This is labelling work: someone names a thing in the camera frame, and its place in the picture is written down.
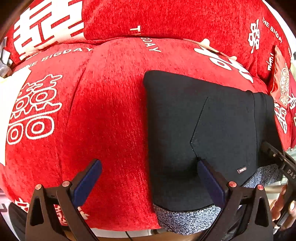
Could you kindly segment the person's right hand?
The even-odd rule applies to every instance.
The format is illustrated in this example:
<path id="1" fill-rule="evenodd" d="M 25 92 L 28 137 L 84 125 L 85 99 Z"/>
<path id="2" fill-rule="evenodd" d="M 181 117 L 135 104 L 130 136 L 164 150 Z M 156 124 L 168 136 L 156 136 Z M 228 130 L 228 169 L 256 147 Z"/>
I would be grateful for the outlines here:
<path id="1" fill-rule="evenodd" d="M 276 201 L 274 201 L 270 206 L 272 221 L 278 220 L 281 216 L 280 212 L 285 205 L 284 204 L 284 197 L 285 197 L 286 191 L 287 191 L 287 185 L 283 186 L 278 199 Z M 293 201 L 289 205 L 288 213 L 289 213 L 289 215 L 288 215 L 286 221 L 284 222 L 284 224 L 282 225 L 281 230 L 286 230 L 286 229 L 290 228 L 295 221 L 295 201 Z"/>

